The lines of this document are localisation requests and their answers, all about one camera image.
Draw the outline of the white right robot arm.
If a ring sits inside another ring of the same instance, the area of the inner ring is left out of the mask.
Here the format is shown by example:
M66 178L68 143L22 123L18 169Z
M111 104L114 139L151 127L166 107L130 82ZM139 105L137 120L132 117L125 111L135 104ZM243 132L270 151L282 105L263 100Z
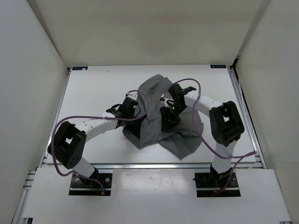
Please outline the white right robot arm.
M214 186L223 185L232 174L231 160L234 147L245 131L238 109L233 101L225 103L200 95L194 87L181 88L174 84L168 90L170 98L162 96L164 105L160 108L162 132L176 127L181 119L180 114L187 108L192 109L192 119L197 113L209 118L211 134L216 142L214 160L210 166L210 182Z

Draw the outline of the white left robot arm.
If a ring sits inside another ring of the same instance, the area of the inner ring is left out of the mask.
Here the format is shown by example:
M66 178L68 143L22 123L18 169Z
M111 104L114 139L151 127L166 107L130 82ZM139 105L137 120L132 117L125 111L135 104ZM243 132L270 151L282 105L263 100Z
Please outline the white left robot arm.
M126 114L120 108L109 108L100 116L70 116L60 120L51 137L48 153L60 176L75 174L88 187L102 184L98 170L84 157L85 144L108 131L141 120L146 113L135 115L135 108Z

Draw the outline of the blue corner label right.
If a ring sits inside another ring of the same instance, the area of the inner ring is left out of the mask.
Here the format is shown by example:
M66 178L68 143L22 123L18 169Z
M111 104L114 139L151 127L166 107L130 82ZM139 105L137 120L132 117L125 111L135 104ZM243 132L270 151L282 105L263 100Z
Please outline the blue corner label right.
M220 65L220 64L211 64L210 65L211 69L226 69L226 65Z

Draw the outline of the blue corner label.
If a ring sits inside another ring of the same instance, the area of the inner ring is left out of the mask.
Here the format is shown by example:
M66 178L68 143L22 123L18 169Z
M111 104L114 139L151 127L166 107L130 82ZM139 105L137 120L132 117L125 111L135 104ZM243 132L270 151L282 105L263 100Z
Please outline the blue corner label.
M226 69L226 65L220 65L220 64L211 64L210 65L211 69Z
M76 66L72 67L72 70L88 70L87 66Z

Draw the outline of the blue corner label left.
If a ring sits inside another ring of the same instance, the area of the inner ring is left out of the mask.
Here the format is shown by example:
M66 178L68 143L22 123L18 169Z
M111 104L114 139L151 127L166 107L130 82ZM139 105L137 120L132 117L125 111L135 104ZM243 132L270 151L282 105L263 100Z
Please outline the blue corner label left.
M72 67L72 70L88 70L87 66L76 66Z

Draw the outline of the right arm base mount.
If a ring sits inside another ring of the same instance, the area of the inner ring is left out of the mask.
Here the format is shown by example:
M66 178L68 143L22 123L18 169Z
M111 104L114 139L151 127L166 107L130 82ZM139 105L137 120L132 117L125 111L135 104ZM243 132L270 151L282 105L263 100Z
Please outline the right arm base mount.
M241 196L236 173L232 174L228 183L228 177L217 182L210 173L195 173L193 180L195 181L198 198Z

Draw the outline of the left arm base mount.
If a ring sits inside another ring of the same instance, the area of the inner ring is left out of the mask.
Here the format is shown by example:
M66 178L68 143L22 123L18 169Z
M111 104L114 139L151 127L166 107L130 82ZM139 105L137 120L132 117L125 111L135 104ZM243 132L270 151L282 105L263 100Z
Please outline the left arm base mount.
M71 196L110 196L112 187L112 173L99 173L97 180L102 184L101 186L95 181L82 179L77 175L71 176L69 195Z

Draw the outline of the aluminium left side rail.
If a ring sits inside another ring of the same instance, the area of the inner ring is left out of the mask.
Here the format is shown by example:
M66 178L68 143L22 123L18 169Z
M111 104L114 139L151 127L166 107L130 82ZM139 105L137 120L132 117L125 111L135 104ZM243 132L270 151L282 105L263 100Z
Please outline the aluminium left side rail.
M63 103L63 99L64 99L64 96L65 96L65 92L66 92L66 89L67 89L67 85L68 85L68 82L69 82L69 78L70 78L70 74L71 74L71 70L72 68L69 67L68 68L68 74L67 74L67 77L66 77L66 84L63 88L63 92L62 92L62 95L61 95L61 98L60 98L60 101L59 101L59 104L58 104L58 109L57 109L57 112L56 112L56 115L55 115L55 118L54 118L54 122L53 122L53 126L51 128L51 131L50 131L50 135L49 135L49 138L47 140L47 143L45 145L45 148L44 148L44 151L43 151L43 154L42 154L42 157L41 157L41 160L40 160L40 163L38 165L38 168L41 168L44 164L44 160L47 158L47 155L48 155L48 146L50 145L51 143L51 135L52 135L52 132L54 130L54 127L58 121L58 117L59 117L59 113L60 113L60 110L61 110L61 106L62 106L62 103Z

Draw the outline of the aluminium table edge rail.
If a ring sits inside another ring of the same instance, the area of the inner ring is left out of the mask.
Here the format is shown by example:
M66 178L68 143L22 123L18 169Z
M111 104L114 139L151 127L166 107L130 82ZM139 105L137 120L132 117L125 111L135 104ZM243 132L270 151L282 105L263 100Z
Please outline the aluminium table edge rail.
M135 163L135 164L125 164L125 163L119 163L119 164L92 164L97 169L114 169L114 168L120 168L120 169L162 169L162 168L193 168L193 169L209 169L210 163ZM51 168L53 167L53 164L49 163L43 163L39 166L39 168ZM263 168L261 162L255 162L255 163L238 163L238 168Z

